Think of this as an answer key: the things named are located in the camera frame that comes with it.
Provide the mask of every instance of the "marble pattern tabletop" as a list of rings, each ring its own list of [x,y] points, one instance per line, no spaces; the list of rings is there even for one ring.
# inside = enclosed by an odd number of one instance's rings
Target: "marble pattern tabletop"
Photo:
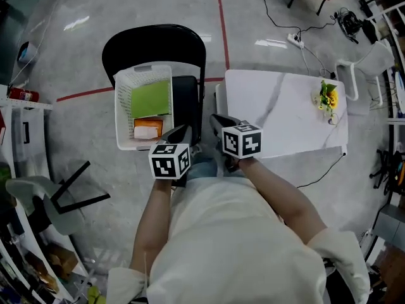
[[[330,125],[311,100],[311,92],[321,89],[322,80],[337,86],[339,104],[333,111],[337,125]],[[342,82],[292,73],[228,70],[225,87],[228,114],[263,128],[262,158],[347,145]]]

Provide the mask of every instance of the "white laundry basket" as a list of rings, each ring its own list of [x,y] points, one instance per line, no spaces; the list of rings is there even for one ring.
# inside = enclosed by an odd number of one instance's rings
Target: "white laundry basket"
[[[133,88],[169,80],[170,114],[148,117],[163,121],[163,134],[174,128],[173,119],[173,87],[171,82],[171,67],[168,65],[133,66],[121,70],[115,75],[115,132],[116,143],[122,150],[150,149],[159,138],[134,138],[134,119],[131,116],[131,91]]]

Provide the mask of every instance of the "white shirt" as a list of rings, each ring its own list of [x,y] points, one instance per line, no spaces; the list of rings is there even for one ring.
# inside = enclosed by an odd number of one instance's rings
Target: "white shirt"
[[[370,280],[352,232],[325,229],[305,245],[243,178],[194,179],[171,203],[169,240],[149,279],[111,269],[107,304],[139,296],[150,304],[323,303],[322,258],[334,262],[356,303],[367,302]]]

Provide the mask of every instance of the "white chair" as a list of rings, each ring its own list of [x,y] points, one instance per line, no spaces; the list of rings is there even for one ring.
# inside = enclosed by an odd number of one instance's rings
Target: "white chair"
[[[376,42],[374,45],[372,45],[368,53],[357,62],[339,60],[336,64],[336,74],[338,80],[340,74],[342,79],[341,81],[345,83],[346,97],[351,101],[356,101],[359,99],[359,90],[356,83],[355,70],[360,70],[366,76],[374,77],[378,89],[378,105],[382,106],[381,87],[378,76],[393,66],[394,56],[392,55],[392,51],[381,42]],[[348,82],[345,82],[345,75],[343,72],[347,73],[348,71],[350,73],[351,80],[347,80]]]

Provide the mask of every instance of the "green folder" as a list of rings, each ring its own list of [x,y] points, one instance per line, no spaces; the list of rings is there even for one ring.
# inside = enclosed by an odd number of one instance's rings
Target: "green folder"
[[[133,88],[131,92],[132,118],[169,114],[170,81]]]

